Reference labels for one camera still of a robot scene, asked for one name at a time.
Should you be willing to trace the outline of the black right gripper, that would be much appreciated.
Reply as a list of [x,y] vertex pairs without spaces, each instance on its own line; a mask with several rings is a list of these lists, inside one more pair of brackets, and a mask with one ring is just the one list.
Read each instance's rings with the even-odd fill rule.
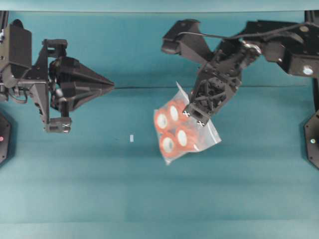
[[212,59],[200,68],[189,103],[182,113],[205,126],[232,98],[242,84],[242,71],[261,55],[259,46],[241,41],[222,41]]

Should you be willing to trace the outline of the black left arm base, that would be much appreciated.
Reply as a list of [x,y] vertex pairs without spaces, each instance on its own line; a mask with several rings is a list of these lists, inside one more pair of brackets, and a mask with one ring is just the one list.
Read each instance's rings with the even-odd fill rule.
[[3,163],[7,159],[10,136],[11,136],[11,123],[1,113],[0,114],[0,163]]

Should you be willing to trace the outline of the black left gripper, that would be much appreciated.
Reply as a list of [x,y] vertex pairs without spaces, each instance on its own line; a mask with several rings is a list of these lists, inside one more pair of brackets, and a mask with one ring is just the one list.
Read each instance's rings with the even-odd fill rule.
[[[68,111],[72,112],[81,105],[112,91],[115,83],[86,67],[79,60],[66,56],[67,41],[65,39],[45,39],[39,57],[33,65],[29,76],[32,80],[31,98],[39,110],[40,118],[46,132],[69,133],[72,120]],[[52,84],[48,75],[48,58],[53,57],[53,79],[58,89],[59,118],[49,116],[49,92]]]

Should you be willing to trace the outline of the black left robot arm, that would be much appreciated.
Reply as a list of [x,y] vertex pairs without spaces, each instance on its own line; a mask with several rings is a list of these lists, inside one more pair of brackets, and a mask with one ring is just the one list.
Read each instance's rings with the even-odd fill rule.
[[112,91],[115,84],[68,57],[67,40],[45,39],[32,64],[32,33],[16,19],[0,33],[0,100],[18,104],[32,98],[44,130],[69,133],[69,113]]

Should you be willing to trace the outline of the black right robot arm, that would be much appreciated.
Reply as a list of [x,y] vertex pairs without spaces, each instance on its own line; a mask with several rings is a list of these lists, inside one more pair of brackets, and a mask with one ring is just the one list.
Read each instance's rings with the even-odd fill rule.
[[205,126],[237,92],[242,71],[264,56],[288,75],[319,76],[319,27],[314,23],[249,21],[221,39],[201,65],[183,114]]

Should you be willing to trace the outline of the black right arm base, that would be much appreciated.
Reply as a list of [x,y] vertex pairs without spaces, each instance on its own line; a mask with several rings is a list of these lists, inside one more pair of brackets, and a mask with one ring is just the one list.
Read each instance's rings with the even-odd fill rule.
[[319,111],[304,125],[305,142],[308,161],[319,168]]

